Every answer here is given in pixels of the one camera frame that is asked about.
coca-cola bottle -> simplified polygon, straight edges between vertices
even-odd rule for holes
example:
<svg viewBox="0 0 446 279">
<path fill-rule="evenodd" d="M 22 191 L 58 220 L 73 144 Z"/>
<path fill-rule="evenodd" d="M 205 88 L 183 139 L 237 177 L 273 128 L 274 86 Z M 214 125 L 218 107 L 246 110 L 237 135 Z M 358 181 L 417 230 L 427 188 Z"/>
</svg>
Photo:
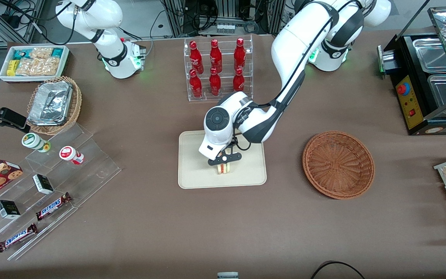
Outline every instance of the coca-cola bottle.
<svg viewBox="0 0 446 279">
<path fill-rule="evenodd" d="M 200 99 L 202 97 L 202 83 L 200 78 L 197 76 L 197 73 L 194 69 L 190 69 L 190 88 L 192 93 L 194 94 L 194 98 Z"/>
<path fill-rule="evenodd" d="M 242 68 L 235 70 L 235 76 L 233 77 L 233 90 L 234 91 L 244 91 L 245 79 L 242 76 Z"/>
<path fill-rule="evenodd" d="M 218 46 L 218 40 L 211 40 L 211 52 L 209 53 L 211 58 L 211 67 L 215 67 L 216 71 L 220 73 L 223 71 L 223 58 L 221 57 L 221 50 Z"/>
<path fill-rule="evenodd" d="M 235 48 L 235 52 L 233 53 L 233 67 L 235 70 L 238 68 L 244 69 L 245 67 L 245 49 L 244 49 L 244 39 L 237 39 L 237 47 Z"/>
<path fill-rule="evenodd" d="M 215 67 L 211 68 L 211 76 L 209 77 L 209 84 L 211 85 L 211 94 L 213 96 L 220 95 L 221 78 L 218 75 L 218 70 Z"/>
<path fill-rule="evenodd" d="M 189 43 L 189 46 L 190 46 L 190 63 L 192 64 L 192 68 L 197 71 L 197 74 L 202 74 L 204 72 L 204 67 L 202 65 L 201 52 L 197 49 L 197 43 L 191 41 Z"/>
</svg>

white cup with red lid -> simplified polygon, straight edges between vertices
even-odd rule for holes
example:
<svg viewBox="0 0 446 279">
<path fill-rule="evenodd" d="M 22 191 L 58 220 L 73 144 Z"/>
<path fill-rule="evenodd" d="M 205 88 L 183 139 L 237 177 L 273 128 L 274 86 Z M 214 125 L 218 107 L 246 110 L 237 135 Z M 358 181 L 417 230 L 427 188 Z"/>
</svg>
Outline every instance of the white cup with red lid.
<svg viewBox="0 0 446 279">
<path fill-rule="evenodd" d="M 71 161 L 76 165 L 80 165 L 84 162 L 84 154 L 79 153 L 71 146 L 65 146 L 60 150 L 60 158 L 65 161 Z"/>
</svg>

brown wicker basket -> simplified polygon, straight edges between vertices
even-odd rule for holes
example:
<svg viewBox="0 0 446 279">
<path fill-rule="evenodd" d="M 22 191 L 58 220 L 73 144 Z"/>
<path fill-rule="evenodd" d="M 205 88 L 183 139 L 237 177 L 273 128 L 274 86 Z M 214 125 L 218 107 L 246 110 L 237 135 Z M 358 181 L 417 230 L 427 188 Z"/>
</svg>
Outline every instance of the brown wicker basket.
<svg viewBox="0 0 446 279">
<path fill-rule="evenodd" d="M 71 127 L 71 125 L 73 125 L 73 123 L 75 123 L 76 120 L 78 119 L 78 115 L 80 114 L 80 106 L 82 105 L 82 92 L 80 92 L 80 88 L 78 88 L 76 82 L 67 76 L 55 77 L 44 82 L 58 83 L 59 81 L 66 81 L 67 83 L 70 83 L 73 86 L 72 99 L 70 102 L 70 108 L 67 115 L 67 122 L 65 122 L 65 124 L 61 126 L 37 126 L 30 124 L 27 121 L 27 124 L 30 126 L 30 129 L 32 129 L 32 131 L 36 133 L 48 134 L 49 136 L 54 136 L 55 134 L 65 129 L 66 127 Z M 34 103 L 34 98 L 36 96 L 38 88 L 39 87 L 37 87 L 34 90 L 34 94 L 32 94 L 32 97 L 30 97 L 30 102 L 27 106 L 27 113 L 30 113 L 30 109 L 32 108 L 32 104 Z"/>
<path fill-rule="evenodd" d="M 340 131 L 315 135 L 304 149 L 302 166 L 318 191 L 339 200 L 364 194 L 375 177 L 369 150 L 354 136 Z"/>
</svg>

red switch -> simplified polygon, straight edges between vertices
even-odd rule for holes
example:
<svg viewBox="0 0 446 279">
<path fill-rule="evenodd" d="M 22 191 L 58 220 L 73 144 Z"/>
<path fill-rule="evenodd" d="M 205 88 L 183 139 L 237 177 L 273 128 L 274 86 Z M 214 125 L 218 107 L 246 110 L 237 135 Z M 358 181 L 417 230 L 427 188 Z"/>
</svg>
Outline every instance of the red switch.
<svg viewBox="0 0 446 279">
<path fill-rule="evenodd" d="M 404 94 L 405 90 L 406 90 L 406 88 L 405 88 L 405 85 L 403 85 L 403 84 L 397 87 L 397 93 L 400 95 Z"/>
</svg>

clear acrylic shelf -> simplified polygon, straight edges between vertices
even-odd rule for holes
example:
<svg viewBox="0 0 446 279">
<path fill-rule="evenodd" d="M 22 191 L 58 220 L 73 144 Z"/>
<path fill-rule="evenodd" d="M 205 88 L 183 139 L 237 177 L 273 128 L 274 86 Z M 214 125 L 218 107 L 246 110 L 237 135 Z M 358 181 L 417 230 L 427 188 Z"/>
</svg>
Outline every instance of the clear acrylic shelf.
<svg viewBox="0 0 446 279">
<path fill-rule="evenodd" d="M 28 228 L 35 223 L 38 234 L 25 238 L 3 252 L 8 260 L 16 260 L 37 242 L 61 224 L 67 217 L 96 193 L 104 184 L 121 171 L 115 162 L 104 153 L 92 139 L 92 134 L 78 124 L 61 131 L 50 140 L 51 150 L 46 153 L 32 152 L 20 163 L 25 166 L 25 175 L 15 184 L 8 185 L 5 192 L 0 191 L 0 200 L 14 201 L 21 216 L 17 219 L 3 219 L 0 216 L 0 242 Z M 58 152 L 65 145 L 74 146 L 84 154 L 84 162 L 74 165 L 61 160 Z M 32 177 L 42 174 L 49 178 L 55 189 L 50 195 L 39 193 Z M 56 212 L 37 221 L 36 212 L 68 192 L 72 197 Z"/>
<path fill-rule="evenodd" d="M 208 101 L 220 100 L 228 94 L 234 93 L 233 77 L 235 76 L 235 69 L 233 68 L 233 52 L 237 46 L 237 38 L 244 39 L 245 67 L 242 75 L 244 76 L 244 92 L 252 99 L 254 97 L 254 67 L 253 67 L 253 42 L 252 36 L 222 36 L 217 37 L 218 46 L 220 47 L 223 57 L 223 71 L 219 73 L 221 78 L 221 94 L 213 96 L 211 94 L 211 87 L 209 86 L 209 77 L 211 76 L 209 70 L 211 69 L 211 61 L 209 60 L 209 53 L 211 52 L 211 39 L 207 37 L 189 38 L 184 41 L 184 62 L 185 62 L 185 79 L 187 80 L 187 96 L 189 101 Z M 202 65 L 204 66 L 203 74 L 199 75 L 202 82 L 202 98 L 194 98 L 194 94 L 190 88 L 189 71 L 192 68 L 190 63 L 190 48 L 189 42 L 195 41 L 197 48 L 202 55 Z"/>
</svg>

